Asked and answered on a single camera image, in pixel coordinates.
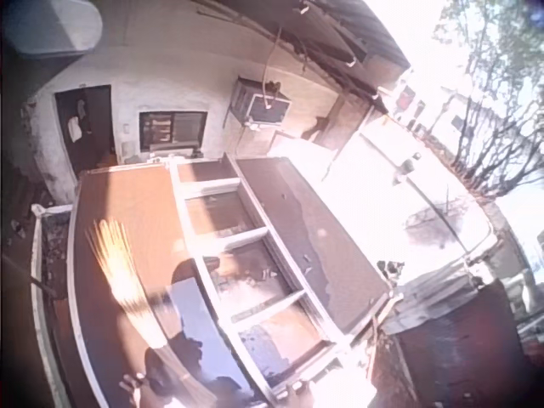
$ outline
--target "white wall air conditioner unit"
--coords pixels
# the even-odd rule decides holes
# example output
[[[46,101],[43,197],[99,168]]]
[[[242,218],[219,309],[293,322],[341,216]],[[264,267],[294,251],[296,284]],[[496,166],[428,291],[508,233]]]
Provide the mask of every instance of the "white wall air conditioner unit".
[[[238,78],[230,102],[230,111],[242,125],[258,124],[279,126],[285,118],[291,101],[280,92],[266,92],[269,109],[263,97],[263,84]]]

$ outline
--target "tree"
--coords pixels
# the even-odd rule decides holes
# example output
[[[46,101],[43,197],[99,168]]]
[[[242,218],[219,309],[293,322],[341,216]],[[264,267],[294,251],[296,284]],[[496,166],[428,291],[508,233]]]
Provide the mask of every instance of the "tree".
[[[486,200],[544,174],[544,31],[514,0],[450,0],[435,37],[467,50],[471,91],[450,168]],[[431,133],[434,125],[428,130]]]

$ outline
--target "white wall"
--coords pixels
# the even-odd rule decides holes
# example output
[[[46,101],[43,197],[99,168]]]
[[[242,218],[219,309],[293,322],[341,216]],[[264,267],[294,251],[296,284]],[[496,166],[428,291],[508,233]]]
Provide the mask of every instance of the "white wall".
[[[202,150],[219,157],[240,134],[232,115],[223,129],[235,80],[260,80],[272,47],[254,31],[198,15],[193,3],[124,0],[97,6],[105,25],[99,46],[41,88],[28,107],[37,164],[59,203],[73,201],[77,181],[63,145],[55,93],[111,85],[119,162],[139,153],[141,111],[207,111]],[[281,92],[292,100],[283,130],[293,136],[311,128],[316,116],[327,116],[337,99],[336,90],[313,72],[303,73],[302,65],[279,48],[267,79],[280,81]],[[248,131],[245,143],[253,143],[242,145],[242,151],[264,153],[272,134]]]

